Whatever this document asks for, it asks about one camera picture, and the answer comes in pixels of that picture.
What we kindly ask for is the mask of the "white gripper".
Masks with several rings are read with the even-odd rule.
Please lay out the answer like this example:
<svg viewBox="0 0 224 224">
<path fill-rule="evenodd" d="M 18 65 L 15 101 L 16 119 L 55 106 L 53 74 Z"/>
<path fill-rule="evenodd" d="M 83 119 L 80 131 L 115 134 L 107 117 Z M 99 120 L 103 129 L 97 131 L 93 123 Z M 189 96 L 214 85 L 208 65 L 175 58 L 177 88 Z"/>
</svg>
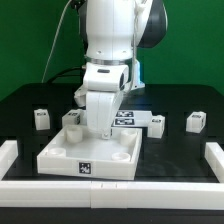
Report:
<svg viewBox="0 0 224 224">
<path fill-rule="evenodd" d="M 86 113 L 88 129 L 102 134 L 103 139 L 112 136 L 111 125 L 123 101 L 123 92 L 88 91 L 86 94 Z"/>
</svg>

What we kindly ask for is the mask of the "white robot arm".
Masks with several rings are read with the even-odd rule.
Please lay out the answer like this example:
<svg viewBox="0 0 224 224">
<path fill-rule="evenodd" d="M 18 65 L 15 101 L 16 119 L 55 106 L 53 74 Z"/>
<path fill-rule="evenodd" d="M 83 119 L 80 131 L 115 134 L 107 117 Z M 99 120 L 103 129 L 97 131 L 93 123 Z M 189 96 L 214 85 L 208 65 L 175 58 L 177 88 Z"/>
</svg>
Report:
<svg viewBox="0 0 224 224">
<path fill-rule="evenodd" d="M 79 14 L 87 51 L 75 100 L 86 108 L 88 129 L 108 139 L 123 95 L 145 86 L 137 49 L 164 38 L 167 13 L 163 0 L 85 0 Z"/>
</svg>

